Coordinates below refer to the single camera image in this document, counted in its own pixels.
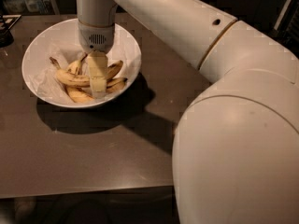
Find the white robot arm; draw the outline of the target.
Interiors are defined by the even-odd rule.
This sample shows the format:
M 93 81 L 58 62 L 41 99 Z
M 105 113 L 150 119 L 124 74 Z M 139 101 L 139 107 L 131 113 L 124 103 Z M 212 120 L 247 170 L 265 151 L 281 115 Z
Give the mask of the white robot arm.
M 117 7 L 209 82 L 175 132 L 180 223 L 299 224 L 298 59 L 199 0 L 77 0 L 82 47 L 112 47 Z

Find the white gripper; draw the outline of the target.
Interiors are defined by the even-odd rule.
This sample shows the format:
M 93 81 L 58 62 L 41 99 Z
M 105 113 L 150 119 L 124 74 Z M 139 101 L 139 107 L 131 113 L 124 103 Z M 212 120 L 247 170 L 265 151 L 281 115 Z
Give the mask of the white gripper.
M 107 56 L 114 44 L 115 25 L 96 27 L 78 21 L 78 41 L 90 53 L 87 65 L 94 98 L 102 98 L 107 89 Z

